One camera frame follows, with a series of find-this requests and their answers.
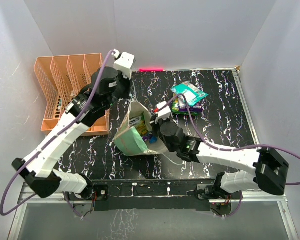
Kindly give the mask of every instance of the purple snack package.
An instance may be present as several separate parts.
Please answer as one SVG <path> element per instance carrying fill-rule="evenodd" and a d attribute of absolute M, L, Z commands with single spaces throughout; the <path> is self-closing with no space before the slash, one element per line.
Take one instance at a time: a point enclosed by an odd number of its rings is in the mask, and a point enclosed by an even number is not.
<path fill-rule="evenodd" d="M 203 111 L 203 107 L 201 106 L 200 102 L 197 102 L 194 106 L 189 106 L 189 108 L 190 112 L 201 113 Z M 172 102 L 172 111 L 187 112 L 188 110 L 186 104 L 177 97 Z"/>

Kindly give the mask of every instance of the orange plastic tray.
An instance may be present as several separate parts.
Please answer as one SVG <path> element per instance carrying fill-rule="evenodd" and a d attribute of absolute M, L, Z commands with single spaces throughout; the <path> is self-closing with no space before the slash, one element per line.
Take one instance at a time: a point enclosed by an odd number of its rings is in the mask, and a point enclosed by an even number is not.
<path fill-rule="evenodd" d="M 49 134 L 57 125 L 67 105 L 80 90 L 91 83 L 91 76 L 102 65 L 101 53 L 38 57 L 34 72 L 46 98 L 41 131 Z M 109 110 L 82 136 L 109 134 Z"/>

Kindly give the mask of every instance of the green paper bag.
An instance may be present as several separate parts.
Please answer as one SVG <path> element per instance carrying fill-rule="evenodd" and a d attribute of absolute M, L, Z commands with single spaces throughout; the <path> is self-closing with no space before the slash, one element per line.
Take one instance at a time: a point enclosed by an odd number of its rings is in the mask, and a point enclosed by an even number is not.
<path fill-rule="evenodd" d="M 113 138 L 116 147 L 126 156 L 155 155 L 168 151 L 165 144 L 158 138 L 157 142 L 144 142 L 137 129 L 130 127 L 130 119 L 140 116 L 143 113 L 145 125 L 148 131 L 152 131 L 150 125 L 151 113 L 140 102 L 130 102 L 128 112 L 121 123 L 121 126 Z"/>

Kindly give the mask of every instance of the green snack package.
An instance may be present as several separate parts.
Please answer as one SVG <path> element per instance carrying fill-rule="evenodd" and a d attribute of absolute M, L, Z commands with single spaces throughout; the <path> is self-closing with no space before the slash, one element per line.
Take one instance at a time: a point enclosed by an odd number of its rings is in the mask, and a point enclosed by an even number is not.
<path fill-rule="evenodd" d="M 208 96 L 207 93 L 201 91 L 188 81 L 185 81 L 177 86 L 171 88 L 171 91 L 175 94 L 183 94 L 188 102 L 189 106 L 194 106 L 196 103 Z"/>
<path fill-rule="evenodd" d="M 179 112 L 179 100 L 177 97 L 172 102 L 171 112 Z"/>
<path fill-rule="evenodd" d="M 130 127 L 135 127 L 141 137 L 149 132 L 146 126 L 145 116 L 142 113 L 140 116 L 134 117 L 129 121 Z"/>
<path fill-rule="evenodd" d="M 188 112 L 184 112 L 184 111 L 171 111 L 173 114 L 179 114 L 179 115 L 187 115 L 189 116 Z M 198 116 L 199 113 L 198 112 L 191 112 L 191 116 Z"/>

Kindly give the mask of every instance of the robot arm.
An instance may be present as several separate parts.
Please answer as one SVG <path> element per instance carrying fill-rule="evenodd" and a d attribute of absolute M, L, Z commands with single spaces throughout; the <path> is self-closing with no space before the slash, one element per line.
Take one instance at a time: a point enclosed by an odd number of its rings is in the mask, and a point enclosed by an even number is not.
<path fill-rule="evenodd" d="M 159 103 L 157 109 L 167 103 Z M 181 127 L 170 121 L 167 106 L 151 118 L 153 134 L 159 137 L 170 152 L 187 162 L 219 164 L 241 170 L 236 173 L 219 173 L 212 186 L 198 193 L 206 199 L 225 198 L 237 191 L 261 189 L 281 196 L 285 192 L 289 164 L 273 148 L 233 151 L 234 147 L 213 144 L 220 151 L 206 145 L 200 138 L 184 134 Z"/>
<path fill-rule="evenodd" d="M 20 173 L 31 189 L 41 198 L 47 198 L 55 192 L 73 192 L 86 199 L 93 193 L 93 184 L 85 175 L 59 172 L 53 168 L 74 141 L 92 127 L 99 118 L 104 116 L 106 110 L 112 104 L 116 103 L 120 98 L 126 99 L 129 97 L 135 56 L 126 52 L 120 54 L 117 50 L 114 50 L 112 55 L 116 60 L 114 68 L 104 68 L 97 91 L 82 117 L 68 130 L 59 134 L 76 119 L 86 105 L 100 69 L 92 75 L 91 84 L 84 87 L 67 106 L 57 126 L 43 142 L 24 159 L 16 158 L 12 163 L 12 166 L 17 171 L 36 153 L 41 152 Z M 55 138 L 54 141 L 44 148 L 43 146 L 51 141 L 52 138 Z"/>

